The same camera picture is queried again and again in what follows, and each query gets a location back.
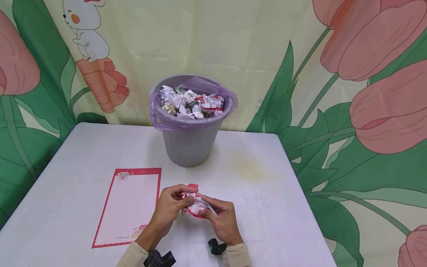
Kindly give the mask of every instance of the gold wrapper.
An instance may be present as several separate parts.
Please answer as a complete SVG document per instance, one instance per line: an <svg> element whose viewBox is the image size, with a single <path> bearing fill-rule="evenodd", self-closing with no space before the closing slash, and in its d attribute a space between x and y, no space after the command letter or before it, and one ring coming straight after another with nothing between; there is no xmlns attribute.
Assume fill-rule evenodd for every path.
<svg viewBox="0 0 427 267"><path fill-rule="evenodd" d="M162 106L162 109L166 110L167 113L176 114L175 107L171 104L165 103L164 106Z"/></svg>

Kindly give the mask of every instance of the crumpled paper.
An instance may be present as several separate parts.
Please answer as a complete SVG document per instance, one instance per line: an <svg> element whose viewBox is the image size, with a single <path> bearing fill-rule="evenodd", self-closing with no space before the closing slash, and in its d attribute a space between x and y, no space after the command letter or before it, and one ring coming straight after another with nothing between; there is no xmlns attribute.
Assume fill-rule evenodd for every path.
<svg viewBox="0 0 427 267"><path fill-rule="evenodd" d="M199 185L196 184L189 184L188 186L193 187L198 189ZM205 202L201 197L197 196L197 193L182 193L182 199L189 197L189 196L193 196L194 197L194 204L186 207L184 209L182 209L181 214L184 215L186 212L188 212L189 214L191 214L192 216L196 217L196 218L205 218L203 216L200 216L199 213L204 210L204 209L210 209L210 211L212 211L212 213L214 213L215 215L216 212L213 209L213 207L211 205L209 205L209 203Z"/></svg>
<svg viewBox="0 0 427 267"><path fill-rule="evenodd" d="M161 93L162 109L178 118L203 119L218 116L222 113L224 98L211 94L196 94L177 87L163 85Z"/></svg>

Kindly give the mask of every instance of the trash can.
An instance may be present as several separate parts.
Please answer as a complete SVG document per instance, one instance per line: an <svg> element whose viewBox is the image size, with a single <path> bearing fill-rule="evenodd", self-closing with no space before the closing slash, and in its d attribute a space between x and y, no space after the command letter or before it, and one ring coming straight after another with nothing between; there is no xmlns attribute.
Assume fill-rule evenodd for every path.
<svg viewBox="0 0 427 267"><path fill-rule="evenodd" d="M204 119L178 118L161 108L160 90L163 85L197 94L217 94L224 98L223 112ZM207 160L223 120L237 108L237 96L223 84L207 77L179 74L161 79L150 90L150 117L163 139L169 158L184 167L197 166Z"/></svg>

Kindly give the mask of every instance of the rabbit ear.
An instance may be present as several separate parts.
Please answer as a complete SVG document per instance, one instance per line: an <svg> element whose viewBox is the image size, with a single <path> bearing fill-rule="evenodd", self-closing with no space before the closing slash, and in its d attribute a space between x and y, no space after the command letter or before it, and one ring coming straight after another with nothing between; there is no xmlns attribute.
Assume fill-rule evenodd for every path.
<svg viewBox="0 0 427 267"><path fill-rule="evenodd" d="M104 6L105 0L85 0L85 3L91 3L94 6Z"/></svg>

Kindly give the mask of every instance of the left hand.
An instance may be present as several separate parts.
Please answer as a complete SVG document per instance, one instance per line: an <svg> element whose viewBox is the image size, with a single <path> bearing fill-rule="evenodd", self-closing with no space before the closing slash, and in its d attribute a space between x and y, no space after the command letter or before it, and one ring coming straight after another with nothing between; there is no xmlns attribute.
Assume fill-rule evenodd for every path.
<svg viewBox="0 0 427 267"><path fill-rule="evenodd" d="M194 204L194 197L182 199L183 192L197 193L198 190L186 185L174 185L162 190L150 223L135 241L147 252L154 250L160 240L169 233L179 212Z"/></svg>

